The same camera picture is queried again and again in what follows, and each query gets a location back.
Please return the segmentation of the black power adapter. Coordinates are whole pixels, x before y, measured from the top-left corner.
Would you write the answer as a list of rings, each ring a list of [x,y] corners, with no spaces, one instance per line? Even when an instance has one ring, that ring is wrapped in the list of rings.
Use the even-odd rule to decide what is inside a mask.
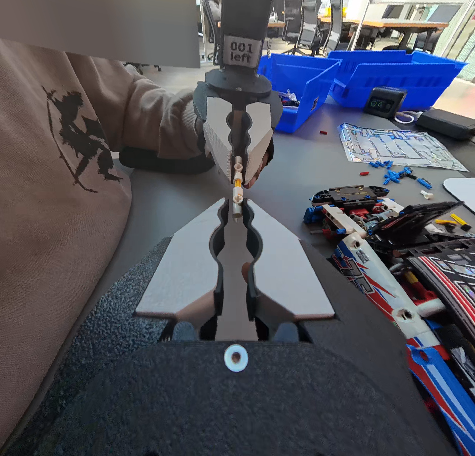
[[[418,127],[456,140],[473,139],[475,120],[440,109],[423,112],[416,121]]]

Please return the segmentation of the black timer device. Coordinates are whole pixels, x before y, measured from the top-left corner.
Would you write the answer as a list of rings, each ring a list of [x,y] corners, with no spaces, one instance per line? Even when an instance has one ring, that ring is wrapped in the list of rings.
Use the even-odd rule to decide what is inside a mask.
[[[377,86],[371,93],[363,112],[384,119],[394,120],[407,96],[407,90],[389,86]]]

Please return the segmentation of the large blue storage bin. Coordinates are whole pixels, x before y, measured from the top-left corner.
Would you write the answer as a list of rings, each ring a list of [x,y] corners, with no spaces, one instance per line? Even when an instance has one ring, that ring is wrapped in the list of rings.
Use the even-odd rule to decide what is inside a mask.
[[[402,108],[432,107],[466,66],[466,62],[403,50],[332,51],[340,62],[330,96],[343,107],[363,108],[375,87],[405,90]]]

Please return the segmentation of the cluster of blue toy pins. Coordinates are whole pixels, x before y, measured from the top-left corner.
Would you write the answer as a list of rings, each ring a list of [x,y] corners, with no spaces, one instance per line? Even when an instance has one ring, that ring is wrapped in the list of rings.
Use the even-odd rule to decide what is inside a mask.
[[[410,178],[420,185],[426,187],[427,189],[431,190],[432,185],[430,182],[426,181],[423,178],[417,177],[413,174],[413,170],[410,167],[403,167],[400,171],[392,170],[394,162],[391,160],[387,160],[385,162],[381,162],[378,160],[372,161],[369,165],[373,168],[383,168],[385,169],[386,173],[383,175],[384,181],[383,185],[389,184],[389,182],[393,182],[395,184],[399,184],[403,178]]]

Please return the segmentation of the white blue red toy race car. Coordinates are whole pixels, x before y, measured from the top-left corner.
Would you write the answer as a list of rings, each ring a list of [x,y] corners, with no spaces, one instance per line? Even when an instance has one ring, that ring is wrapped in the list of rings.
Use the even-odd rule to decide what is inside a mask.
[[[462,205],[379,199],[375,214],[322,212],[324,234],[342,239],[336,267],[400,329],[426,406],[438,407],[460,454],[474,455],[474,234],[436,226]]]

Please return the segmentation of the person's torso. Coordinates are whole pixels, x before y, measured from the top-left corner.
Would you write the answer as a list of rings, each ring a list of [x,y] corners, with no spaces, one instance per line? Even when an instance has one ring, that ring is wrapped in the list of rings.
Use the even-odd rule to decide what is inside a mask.
[[[1,444],[122,235],[130,183],[64,52],[1,40]]]

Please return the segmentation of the grey desk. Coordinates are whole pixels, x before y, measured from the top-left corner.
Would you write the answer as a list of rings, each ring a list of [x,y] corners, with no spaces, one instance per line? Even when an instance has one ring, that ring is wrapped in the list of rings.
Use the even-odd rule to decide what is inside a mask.
[[[337,134],[337,127],[348,122],[371,128],[390,129],[388,122],[379,117],[365,115],[359,109],[342,108],[331,98],[307,120],[294,135],[276,133],[274,135],[275,154],[257,183],[249,190],[249,196],[257,204],[275,217],[300,239],[315,244],[327,256],[331,248],[323,237],[311,235],[302,223],[302,216],[309,198],[318,190],[337,185],[357,183],[361,165],[349,163]],[[445,169],[422,168],[422,176],[432,182],[439,200],[451,200],[444,190],[443,180],[453,177],[474,176],[474,142],[458,141],[440,137],[441,143],[465,166],[469,172]],[[106,269],[91,299],[82,311],[79,322],[74,324],[66,339],[66,349],[70,346],[80,323],[108,288],[138,263],[164,237],[171,236],[186,223],[194,219],[219,198],[227,197],[226,185],[220,182],[216,168],[198,175],[164,174],[135,169],[131,174],[132,208],[125,232],[114,257]],[[415,204],[419,189],[413,184],[395,186],[394,196],[403,204]],[[226,241],[236,246],[239,264],[250,254],[246,249],[246,231],[241,224],[229,218],[226,227]],[[224,308],[217,325],[217,340],[257,341],[254,323],[247,318],[245,303],[245,283],[240,269],[226,271]],[[61,349],[61,359],[65,350]],[[52,370],[41,384],[39,394],[27,410],[19,424],[22,431],[40,406],[59,362],[53,363]]]

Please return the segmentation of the person's left forearm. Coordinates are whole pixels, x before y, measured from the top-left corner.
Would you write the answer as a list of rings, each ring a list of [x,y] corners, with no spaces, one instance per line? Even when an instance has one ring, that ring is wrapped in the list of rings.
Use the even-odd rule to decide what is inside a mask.
[[[67,57],[112,151],[131,147],[166,160],[202,153],[191,91],[168,93],[120,61],[71,53]]]

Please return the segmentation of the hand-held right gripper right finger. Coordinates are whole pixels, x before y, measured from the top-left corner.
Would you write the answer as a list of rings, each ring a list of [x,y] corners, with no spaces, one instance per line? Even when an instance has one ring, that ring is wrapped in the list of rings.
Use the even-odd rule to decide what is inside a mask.
[[[243,203],[246,247],[252,255],[246,305],[273,337],[279,326],[335,318],[335,310],[300,239],[254,201]]]

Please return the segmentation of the blue storage bin open front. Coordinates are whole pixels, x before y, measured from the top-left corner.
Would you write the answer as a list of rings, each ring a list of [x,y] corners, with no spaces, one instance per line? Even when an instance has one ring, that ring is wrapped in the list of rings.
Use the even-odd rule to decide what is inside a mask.
[[[279,94],[295,94],[298,107],[283,107],[276,131],[295,133],[326,101],[341,64],[340,59],[271,54],[262,56],[258,74]]]

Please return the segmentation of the wooden office table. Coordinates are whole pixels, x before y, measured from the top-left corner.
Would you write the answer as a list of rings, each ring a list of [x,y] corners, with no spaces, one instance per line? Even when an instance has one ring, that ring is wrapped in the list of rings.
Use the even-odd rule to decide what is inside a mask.
[[[360,22],[358,20],[350,20],[343,18],[342,24],[349,24],[352,26],[358,26],[360,25]],[[372,30],[376,31],[383,31],[384,29],[391,29],[394,31],[397,31],[399,33],[402,33],[403,38],[401,39],[400,43],[396,46],[396,50],[405,50],[408,48],[408,42],[409,39],[413,34],[421,34],[421,33],[426,33],[426,37],[424,39],[424,43],[420,44],[419,41],[415,41],[414,43],[414,50],[422,50],[424,52],[430,52],[431,54],[434,53],[436,44],[438,42],[438,37],[440,37],[440,33],[449,26],[449,23],[442,23],[442,22],[426,22],[426,21],[411,21],[411,20],[381,20],[381,21],[372,21],[372,20],[364,20],[363,24],[361,26],[361,31],[359,31],[359,34],[353,34],[350,44],[347,47],[347,50],[366,50],[367,46],[369,45],[369,40],[371,40],[375,35],[371,34]],[[360,44],[360,47],[357,47],[358,42],[359,42],[359,36],[362,34],[363,28],[368,28],[371,32],[369,34],[369,37],[366,36],[368,39],[364,38]],[[439,32],[437,36],[434,37],[434,39],[431,40],[433,37],[434,33]]]

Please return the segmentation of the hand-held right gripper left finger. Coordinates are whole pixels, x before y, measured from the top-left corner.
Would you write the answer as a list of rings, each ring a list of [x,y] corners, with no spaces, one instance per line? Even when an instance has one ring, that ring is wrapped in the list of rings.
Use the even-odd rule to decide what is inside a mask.
[[[190,323],[200,339],[215,339],[224,301],[218,256],[225,245],[228,200],[222,198],[172,236],[136,309],[139,317]]]

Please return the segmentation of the black office chair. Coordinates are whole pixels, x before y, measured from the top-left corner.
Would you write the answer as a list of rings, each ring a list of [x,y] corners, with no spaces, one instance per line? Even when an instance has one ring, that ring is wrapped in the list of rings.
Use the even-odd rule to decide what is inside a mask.
[[[284,29],[282,40],[292,47],[283,52],[287,55],[300,54],[317,56],[321,33],[318,19],[319,0],[284,0]]]
[[[322,52],[328,56],[340,44],[343,25],[343,0],[330,1],[330,28]]]

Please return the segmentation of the white pad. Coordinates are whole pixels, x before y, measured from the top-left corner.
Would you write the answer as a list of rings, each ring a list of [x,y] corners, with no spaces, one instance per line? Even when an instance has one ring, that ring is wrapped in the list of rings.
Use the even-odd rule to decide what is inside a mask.
[[[475,207],[475,178],[448,178],[443,182],[444,189],[471,210]]]

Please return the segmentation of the black white toy brick chassis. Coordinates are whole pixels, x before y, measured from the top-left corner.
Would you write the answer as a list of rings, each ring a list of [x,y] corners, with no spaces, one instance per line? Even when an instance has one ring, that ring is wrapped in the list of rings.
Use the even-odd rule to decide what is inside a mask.
[[[380,223],[396,218],[403,206],[388,197],[384,186],[340,186],[310,198],[303,223],[318,226],[326,238],[357,233],[366,239]]]

